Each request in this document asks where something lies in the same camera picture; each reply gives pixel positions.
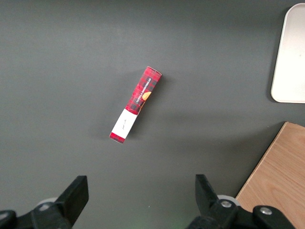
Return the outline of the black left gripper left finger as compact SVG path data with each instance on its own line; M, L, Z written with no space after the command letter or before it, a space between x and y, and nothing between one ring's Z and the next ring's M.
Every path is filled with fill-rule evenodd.
M0 212L2 229L71 229L89 200L86 176L77 176L55 199L18 216L14 210Z

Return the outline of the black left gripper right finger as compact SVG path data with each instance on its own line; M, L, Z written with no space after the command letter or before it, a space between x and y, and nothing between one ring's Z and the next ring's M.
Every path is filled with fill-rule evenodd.
M200 211L189 229L293 229L294 225L277 208L258 205L252 212L236 199L220 198L205 175L195 176L195 200Z

